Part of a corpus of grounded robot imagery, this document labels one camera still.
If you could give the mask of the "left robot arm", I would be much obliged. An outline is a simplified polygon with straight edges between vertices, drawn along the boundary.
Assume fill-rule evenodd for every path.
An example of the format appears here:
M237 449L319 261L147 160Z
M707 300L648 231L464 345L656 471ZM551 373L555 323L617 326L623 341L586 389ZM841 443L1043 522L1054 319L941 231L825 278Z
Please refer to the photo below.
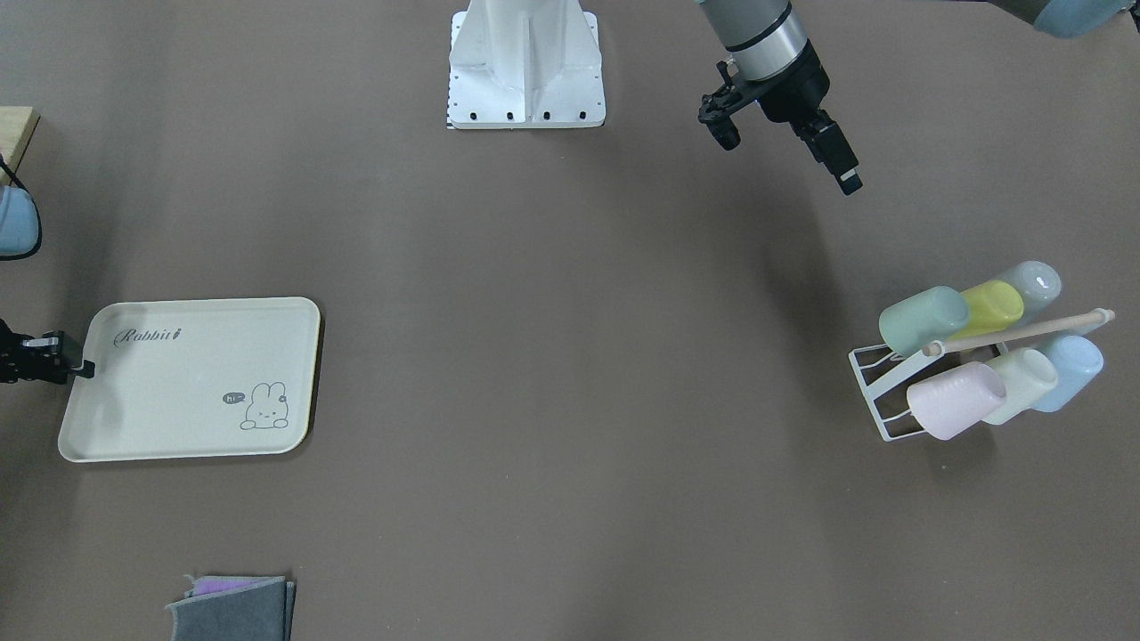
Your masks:
M723 86L706 94L697 111L720 148L736 149L741 135L732 117L757 104L769 121L791 125L844 195L860 190L860 160L822 107L830 78L793 3L700 1L699 7L726 50L717 62Z

